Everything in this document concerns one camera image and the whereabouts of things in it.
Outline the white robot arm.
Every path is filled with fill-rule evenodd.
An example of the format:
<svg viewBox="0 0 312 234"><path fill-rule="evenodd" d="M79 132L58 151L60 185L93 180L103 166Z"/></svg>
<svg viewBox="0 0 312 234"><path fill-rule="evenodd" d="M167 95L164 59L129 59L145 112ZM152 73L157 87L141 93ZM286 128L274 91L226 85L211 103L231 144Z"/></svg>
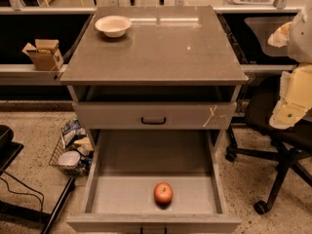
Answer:
<svg viewBox="0 0 312 234"><path fill-rule="evenodd" d="M288 56L298 62L291 73L282 72L279 100L269 125L285 130L293 127L312 108L312 1L292 21L281 25L268 39L273 47L286 47Z"/></svg>

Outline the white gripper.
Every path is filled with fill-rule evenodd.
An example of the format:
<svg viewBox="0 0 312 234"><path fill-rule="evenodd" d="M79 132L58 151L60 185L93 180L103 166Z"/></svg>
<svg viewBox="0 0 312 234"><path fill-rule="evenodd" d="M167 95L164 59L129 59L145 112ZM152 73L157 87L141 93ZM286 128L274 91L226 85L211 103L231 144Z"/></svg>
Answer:
<svg viewBox="0 0 312 234"><path fill-rule="evenodd" d="M290 21L282 24L270 35L268 44L277 48L287 46L291 25ZM292 73L283 72L279 97L269 125L285 130L293 127L312 108L312 65L303 63Z"/></svg>

